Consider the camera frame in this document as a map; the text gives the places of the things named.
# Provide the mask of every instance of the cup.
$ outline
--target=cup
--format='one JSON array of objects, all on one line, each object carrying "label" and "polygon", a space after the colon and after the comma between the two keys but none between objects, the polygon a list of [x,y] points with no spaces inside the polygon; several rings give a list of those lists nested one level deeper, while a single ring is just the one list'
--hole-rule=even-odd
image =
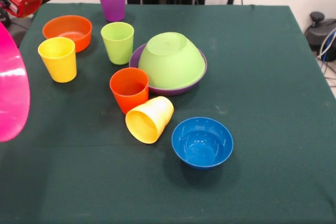
[{"label": "cup", "polygon": [[110,79],[110,89],[124,114],[148,101],[149,79],[138,68],[124,68]]},{"label": "cup", "polygon": [[125,18],[126,0],[100,0],[100,4],[107,21],[116,22]]},{"label": "cup", "polygon": [[38,47],[51,78],[60,83],[72,81],[77,75],[75,43],[65,37],[43,41]]},{"label": "cup", "polygon": [[134,28],[130,24],[109,23],[102,28],[101,36],[113,64],[123,65],[130,61],[134,40]]},{"label": "cup", "polygon": [[145,144],[155,143],[169,123],[174,106],[166,97],[156,97],[135,107],[126,115],[130,133]]}]

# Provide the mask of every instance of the pink object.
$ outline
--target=pink object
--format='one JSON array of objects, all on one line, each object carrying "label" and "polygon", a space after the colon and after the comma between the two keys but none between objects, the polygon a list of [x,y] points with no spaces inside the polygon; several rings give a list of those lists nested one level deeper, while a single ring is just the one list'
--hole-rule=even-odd
[{"label": "pink object", "polygon": [[30,89],[25,64],[0,22],[0,142],[15,138],[26,124]]}]

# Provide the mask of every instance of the cup rim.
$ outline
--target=cup rim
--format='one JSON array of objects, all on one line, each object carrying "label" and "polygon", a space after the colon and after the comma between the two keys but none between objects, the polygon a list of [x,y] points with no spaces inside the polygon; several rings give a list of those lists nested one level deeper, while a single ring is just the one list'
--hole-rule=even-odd
[{"label": "cup rim", "polygon": [[[154,141],[151,141],[151,142],[144,142],[144,141],[142,141],[142,140],[140,140],[138,137],[136,137],[134,134],[133,134],[133,132],[131,132],[130,131],[130,129],[129,129],[129,125],[128,125],[128,123],[127,123],[127,118],[129,118],[134,112],[136,112],[136,113],[141,113],[141,114],[143,114],[144,116],[146,116],[147,118],[149,118],[151,121],[152,121],[152,123],[153,123],[153,125],[154,125],[154,127],[155,127],[155,140]],[[142,111],[140,111],[140,110],[137,110],[136,109],[136,107],[134,108],[134,109],[132,109],[132,110],[130,110],[129,112],[127,112],[127,114],[126,114],[126,116],[125,116],[125,123],[126,123],[126,126],[127,126],[127,129],[129,130],[129,132],[138,140],[138,141],[140,141],[141,143],[144,143],[144,144],[153,144],[153,143],[155,143],[158,139],[159,139],[159,136],[158,136],[158,127],[157,127],[157,125],[154,123],[154,121],[148,116],[148,115],[146,115],[145,113],[143,113]]]},{"label": "cup rim", "polygon": [[[123,24],[123,25],[126,25],[126,26],[129,26],[132,28],[132,34],[130,36],[128,36],[127,38],[123,38],[123,39],[109,39],[109,38],[106,38],[104,35],[103,35],[103,30],[106,28],[106,27],[109,27],[109,26],[113,26],[115,24]],[[124,41],[124,40],[127,40],[129,38],[131,38],[133,35],[134,35],[134,27],[129,24],[129,23],[126,23],[126,22],[112,22],[112,23],[108,23],[106,25],[104,25],[101,30],[100,30],[100,35],[103,37],[103,39],[106,39],[108,41]]]},{"label": "cup rim", "polygon": [[[67,40],[68,42],[71,43],[72,45],[72,49],[71,49],[71,52],[69,52],[68,54],[64,55],[64,56],[61,56],[61,57],[48,57],[48,56],[45,56],[41,53],[41,47],[43,44],[46,44],[48,42],[50,42],[51,40],[56,40],[56,39],[62,39],[62,40]],[[63,59],[63,58],[66,58],[68,57],[70,54],[72,54],[73,52],[76,53],[76,44],[75,42],[72,40],[72,39],[69,39],[69,38],[66,38],[66,37],[53,37],[53,38],[50,38],[50,39],[46,39],[45,41],[43,41],[37,48],[37,51],[38,53],[40,54],[40,56],[44,59],[49,59],[49,60],[59,60],[59,59]]]},{"label": "cup rim", "polygon": [[[117,73],[119,73],[119,72],[121,72],[121,71],[129,70],[129,69],[133,69],[133,70],[136,69],[137,71],[140,71],[140,72],[142,72],[143,74],[145,74],[145,76],[146,76],[146,78],[147,78],[147,84],[146,84],[146,86],[145,86],[141,91],[139,91],[139,92],[136,93],[136,94],[131,94],[131,95],[120,94],[119,92],[116,92],[116,91],[112,88],[112,86],[111,86],[112,79],[113,79],[113,77],[115,77],[115,75],[116,75]],[[142,69],[139,69],[139,68],[131,68],[131,67],[122,68],[122,69],[118,70],[117,72],[115,72],[115,73],[111,76],[110,81],[109,81],[109,86],[110,86],[110,89],[111,89],[112,92],[118,94],[118,95],[121,96],[121,97],[132,97],[132,96],[134,96],[134,95],[137,95],[137,94],[143,92],[143,91],[146,90],[147,88],[149,88],[149,77],[148,77],[148,75],[146,74],[146,72],[143,71]]]}]

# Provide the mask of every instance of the plastic bowl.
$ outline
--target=plastic bowl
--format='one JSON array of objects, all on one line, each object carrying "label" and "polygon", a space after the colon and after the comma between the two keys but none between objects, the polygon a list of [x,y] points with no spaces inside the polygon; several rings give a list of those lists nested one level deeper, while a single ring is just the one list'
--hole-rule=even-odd
[{"label": "plastic bowl", "polygon": [[168,32],[148,41],[141,53],[139,68],[147,73],[150,86],[181,89],[198,80],[206,66],[198,48],[189,39]]},{"label": "plastic bowl", "polygon": [[221,123],[210,118],[190,118],[172,135],[177,156],[194,169],[210,169],[226,161],[233,151],[233,138]]},{"label": "plastic bowl", "polygon": [[0,22],[0,144],[24,128],[30,108],[25,63],[13,38]]},{"label": "plastic bowl", "polygon": [[66,15],[54,18],[43,27],[47,39],[66,37],[75,42],[76,52],[86,49],[91,42],[92,23],[84,17]]},{"label": "plastic bowl", "polygon": [[[141,53],[142,53],[143,49],[145,48],[145,46],[146,46],[146,44],[143,44],[137,50],[134,51],[134,53],[133,53],[133,55],[130,59],[130,62],[129,62],[129,67],[137,68],[139,66]],[[158,95],[165,95],[165,96],[178,95],[178,94],[182,94],[182,93],[190,90],[192,87],[197,85],[200,82],[200,80],[204,77],[204,75],[206,73],[206,70],[207,70],[207,60],[206,60],[204,54],[201,51],[200,51],[200,53],[201,53],[201,55],[204,59],[204,62],[205,62],[205,70],[204,70],[202,76],[200,76],[200,78],[198,80],[196,80],[195,82],[191,83],[190,85],[188,85],[184,88],[180,88],[180,89],[159,89],[159,88],[149,86],[150,92],[152,92],[154,94],[158,94]]]}]

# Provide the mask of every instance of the purple plate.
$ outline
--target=purple plate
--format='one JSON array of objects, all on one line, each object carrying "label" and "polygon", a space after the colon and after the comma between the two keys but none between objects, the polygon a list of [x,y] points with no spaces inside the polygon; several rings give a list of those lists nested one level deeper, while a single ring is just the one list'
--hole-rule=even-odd
[{"label": "purple plate", "polygon": [[[146,44],[143,44],[137,50],[134,51],[134,53],[132,54],[132,57],[130,59],[130,62],[129,62],[129,67],[137,68],[139,66],[140,57],[141,57],[142,51],[145,48],[145,46],[146,46]],[[158,89],[158,88],[154,88],[154,87],[149,86],[149,90],[154,94],[169,96],[169,95],[182,94],[182,93],[188,91],[189,89],[191,89],[192,87],[194,87],[204,77],[204,75],[206,73],[206,70],[207,70],[207,67],[208,67],[208,62],[207,62],[204,54],[201,51],[200,51],[200,53],[201,53],[201,55],[202,55],[202,57],[205,61],[205,70],[204,70],[204,73],[202,74],[202,76],[198,80],[196,80],[194,83],[192,83],[188,86],[185,86],[183,88],[179,88],[179,89]]]}]

